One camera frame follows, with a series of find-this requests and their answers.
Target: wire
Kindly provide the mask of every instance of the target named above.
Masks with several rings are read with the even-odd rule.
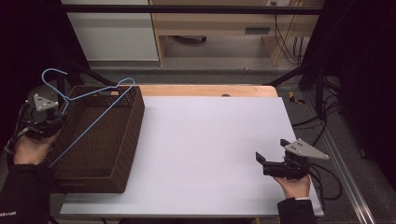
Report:
[[[116,85],[116,86],[108,86],[108,87],[104,87],[104,88],[102,88],[102,89],[100,89],[100,90],[96,90],[96,91],[91,91],[91,92],[88,92],[88,93],[85,93],[85,94],[82,94],[82,95],[80,95],[80,96],[77,96],[77,97],[75,97],[75,98],[69,98],[69,97],[67,97],[67,96],[65,96],[64,94],[62,94],[60,91],[58,91],[55,87],[53,87],[52,85],[50,85],[46,80],[45,80],[45,75],[46,75],[46,73],[48,72],[48,71],[56,71],[56,72],[59,72],[59,73],[61,73],[61,74],[64,74],[64,75],[67,75],[67,73],[66,72],[64,72],[64,71],[61,71],[61,70],[58,70],[58,69],[55,69],[55,68],[49,68],[49,69],[46,69],[43,73],[42,73],[42,75],[41,75],[41,78],[42,78],[42,80],[43,80],[43,82],[47,85],[47,86],[49,86],[50,88],[52,88],[54,91],[56,91],[58,94],[60,94],[63,98],[64,98],[64,101],[65,101],[65,106],[64,106],[64,110],[63,110],[63,113],[62,114],[64,114],[65,113],[65,111],[66,111],[66,108],[67,108],[67,106],[68,106],[68,104],[69,104],[69,102],[68,101],[74,101],[74,100],[77,100],[77,99],[80,99],[80,98],[82,98],[82,97],[85,97],[85,96],[88,96],[88,95],[91,95],[91,94],[95,94],[95,93],[97,93],[97,92],[99,92],[99,91],[105,91],[105,90],[108,90],[108,89],[114,89],[114,88],[118,88],[119,86],[120,86],[120,84],[122,83],[122,82],[124,82],[124,81],[126,81],[126,80],[132,80],[132,84],[131,84],[131,86],[125,91],[125,92],[123,92],[122,93],[122,95],[120,95],[120,97],[119,98],[117,98],[117,100],[116,101],[114,101],[114,103],[113,104],[111,104],[49,167],[52,167],[56,162],[58,162],[58,160],[61,158],[61,157],[63,157],[64,156],[64,154],[66,154],[66,152],[73,146],[73,145],[75,145],[76,144],[76,142],[82,137],[82,136],[84,136],[84,134],[93,126],[93,125],[95,125],[98,121],[99,121],[99,119],[101,119],[102,118],[102,116],[104,116],[105,115],[105,113],[107,113],[107,111],[108,110],[110,110],[133,86],[134,86],[134,84],[135,84],[135,82],[134,82],[134,80],[132,79],[132,78],[130,78],[130,77],[127,77],[127,78],[124,78],[123,80],[121,80],[121,81],[119,81],[119,83]]]
[[[276,43],[279,45],[280,49],[282,50],[282,52],[283,52],[283,54],[285,55],[285,57],[286,57],[286,59],[288,60],[288,62],[289,62],[289,63],[292,63],[292,64],[297,64],[297,61],[291,56],[291,54],[290,54],[290,52],[289,52],[289,49],[288,49],[288,46],[286,45],[286,42],[285,42],[285,40],[283,39],[283,36],[282,36],[282,34],[280,33],[280,31],[279,31],[279,29],[278,29],[278,27],[277,27],[276,15],[274,15],[274,17],[275,17],[275,40],[276,40]],[[276,33],[279,33],[280,38],[281,38],[282,41],[283,41],[283,46],[285,46],[286,51],[288,52],[289,56],[294,60],[294,62],[291,62],[291,61],[289,60],[288,55],[286,54],[285,50],[283,50],[282,46],[279,44],[279,41],[277,40]]]
[[[331,172],[329,169],[327,169],[327,168],[325,168],[325,167],[323,167],[323,166],[321,166],[321,165],[317,165],[317,164],[315,164],[315,163],[311,163],[311,167],[312,167],[312,166],[316,166],[316,167],[318,167],[318,168],[320,168],[320,169],[326,171],[327,173],[329,173],[330,175],[332,175],[332,177],[335,179],[335,181],[337,181],[337,184],[338,184],[338,194],[337,194],[336,196],[334,196],[334,197],[331,197],[331,198],[329,198],[329,197],[324,197],[324,199],[329,200],[329,201],[333,201],[333,200],[337,200],[337,199],[341,198],[341,195],[343,194],[343,187],[342,187],[342,184],[341,184],[340,179],[339,179],[333,172]]]
[[[315,116],[312,119],[308,119],[308,120],[305,120],[305,121],[302,121],[302,122],[299,122],[299,123],[291,124],[291,127],[297,127],[297,126],[300,126],[300,125],[303,125],[303,124],[307,124],[307,123],[310,123],[310,122],[314,121],[315,119],[318,119],[318,116]]]
[[[79,99],[79,98],[82,98],[82,97],[85,97],[85,96],[88,96],[88,95],[91,95],[91,94],[95,94],[95,93],[97,93],[97,92],[99,92],[99,91],[105,91],[105,90],[108,90],[108,89],[115,89],[115,88],[118,88],[118,87],[120,86],[120,84],[121,84],[122,82],[124,82],[125,80],[132,80],[132,82],[133,82],[132,85],[135,84],[135,82],[134,82],[134,80],[133,80],[132,78],[127,77],[127,78],[125,78],[125,79],[119,81],[119,83],[118,83],[116,86],[107,86],[107,87],[104,87],[104,88],[99,89],[99,90],[96,90],[96,91],[91,91],[91,92],[82,94],[82,95],[77,96],[77,97],[75,97],[75,98],[69,98],[68,96],[65,96],[63,93],[61,93],[60,91],[58,91],[58,89],[56,89],[55,87],[53,87],[52,85],[50,85],[50,84],[46,81],[45,75],[47,74],[48,71],[56,71],[56,72],[59,72],[59,73],[64,74],[64,75],[67,75],[67,73],[64,72],[64,71],[55,69],[55,68],[49,68],[49,69],[46,69],[46,70],[41,74],[41,79],[43,80],[43,82],[44,82],[47,86],[49,86],[50,88],[52,88],[54,91],[56,91],[58,94],[60,94],[60,95],[62,96],[62,98],[64,98],[65,106],[64,106],[64,110],[63,110],[62,114],[65,113],[66,108],[67,108],[68,105],[69,105],[69,102],[68,102],[68,101],[74,101],[74,100],[77,100],[77,99]]]
[[[324,122],[321,122],[321,123],[319,123],[319,124],[315,124],[315,125],[308,126],[308,127],[303,127],[303,128],[293,128],[293,130],[312,129],[312,128],[315,128],[315,127],[318,127],[318,126],[322,125],[323,123],[324,123]]]
[[[317,174],[318,174],[318,179],[320,180],[320,179],[321,179],[321,176],[320,176],[319,170],[318,170],[317,168],[313,167],[313,166],[310,166],[309,168],[312,168],[313,170],[315,170],[315,171],[317,172]]]

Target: black cable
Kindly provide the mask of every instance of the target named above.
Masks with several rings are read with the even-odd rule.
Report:
[[[329,197],[324,197],[324,199],[329,200],[329,201],[333,201],[333,200],[337,200],[337,199],[341,198],[341,195],[343,194],[343,186],[342,186],[342,184],[341,184],[340,179],[339,179],[337,176],[335,176],[335,174],[334,174],[333,172],[331,172],[329,169],[327,169],[327,168],[325,168],[325,167],[323,167],[323,166],[321,166],[321,165],[317,165],[317,164],[315,164],[315,163],[311,163],[311,167],[312,167],[312,166],[316,166],[316,167],[318,167],[318,168],[320,168],[320,169],[326,171],[327,173],[329,173],[330,175],[332,175],[332,177],[334,177],[335,181],[337,181],[337,184],[338,184],[338,194],[337,194],[335,197],[331,197],[331,198],[329,198]]]
[[[11,141],[14,141],[14,143],[17,141],[17,135],[18,135],[19,128],[20,128],[20,125],[21,125],[21,116],[22,116],[23,113],[25,112],[26,107],[27,107],[28,105],[29,105],[28,103],[23,104],[23,105],[21,106],[21,108],[20,108],[19,113],[18,113],[18,118],[17,118],[17,122],[16,122],[16,125],[15,125],[14,134],[12,134],[12,136],[11,136]]]
[[[286,59],[288,60],[288,62],[289,62],[289,63],[292,63],[292,64],[297,64],[295,59],[294,59],[294,62],[291,62],[291,61],[289,60],[288,55],[286,54],[285,50],[283,50],[282,46],[279,44],[279,41],[277,40],[276,33],[279,32],[280,38],[281,38],[282,41],[283,41],[283,44],[284,44],[284,46],[285,46],[285,48],[286,48],[286,51],[288,52],[289,56],[291,57],[291,54],[290,54],[289,49],[288,49],[288,46],[286,45],[285,40],[283,39],[282,34],[280,33],[279,29],[277,28],[277,19],[276,19],[276,15],[274,15],[274,17],[275,17],[275,41],[276,41],[276,43],[279,45],[280,49],[282,50],[282,52],[283,52],[283,54],[285,55],[285,57],[286,57]]]
[[[317,118],[318,118],[318,116],[315,116],[312,119],[308,119],[308,120],[305,120],[305,121],[302,121],[302,122],[299,122],[299,123],[291,124],[291,127],[297,127],[297,126],[300,126],[300,125],[303,125],[303,124],[310,123],[310,122],[314,121]]]
[[[315,171],[317,172],[317,174],[318,174],[318,179],[320,180],[320,179],[321,179],[321,176],[320,176],[319,170],[318,170],[317,168],[313,167],[313,166],[310,166],[309,168],[312,168],[313,170],[315,170]]]

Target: floor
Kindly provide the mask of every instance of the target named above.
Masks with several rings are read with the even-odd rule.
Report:
[[[283,60],[280,66],[273,67],[265,51],[261,39],[252,37],[208,36],[205,43],[200,39],[184,39],[172,37],[168,39],[164,65],[157,63],[93,63],[99,74],[117,81],[123,77],[133,77],[136,83],[186,83],[186,84],[256,84],[261,85],[281,77],[296,65]],[[312,106],[313,91],[300,91],[297,83],[300,77],[294,77],[276,88],[284,99],[285,107],[291,123],[301,122],[315,116]],[[305,104],[290,101],[290,92],[295,99]],[[330,91],[325,91],[329,108],[328,123],[323,135],[316,145],[323,151],[335,149],[345,162],[349,177],[353,179],[367,203],[375,223],[396,223],[396,193],[382,175],[375,161],[363,159],[359,144],[354,139],[347,121],[343,118],[342,108],[337,98]],[[296,137],[313,143],[318,137],[322,121],[316,119],[311,123],[294,129]],[[6,169],[2,156],[1,170]],[[322,165],[337,174],[334,164],[323,162]],[[321,173],[324,194],[332,197],[338,192],[337,182],[331,175]],[[359,220],[350,200],[353,195],[344,193],[338,200],[326,201],[324,217],[318,223],[365,223]],[[62,217],[59,212],[64,196],[51,195],[51,214],[62,224],[103,223],[99,218],[86,218],[78,221],[72,217]],[[109,219],[107,223],[118,223],[117,219]],[[277,223],[275,217],[263,218],[262,223]]]

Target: sleeve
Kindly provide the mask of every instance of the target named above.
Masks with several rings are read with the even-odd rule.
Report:
[[[0,223],[48,224],[53,172],[41,165],[13,165],[0,193]]]
[[[311,200],[290,198],[277,204],[281,224],[317,223]]]

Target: table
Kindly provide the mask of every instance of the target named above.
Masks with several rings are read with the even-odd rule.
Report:
[[[268,161],[283,161],[279,139],[292,141],[295,136],[282,99],[274,97],[273,87],[140,87],[146,111],[125,192],[69,194],[62,215],[277,215],[276,204],[284,199],[283,191],[272,177],[262,175],[255,152]],[[240,92],[243,96],[178,96],[183,91],[184,95]],[[158,96],[160,92],[167,96]],[[314,188],[310,195],[316,215],[323,216]]]

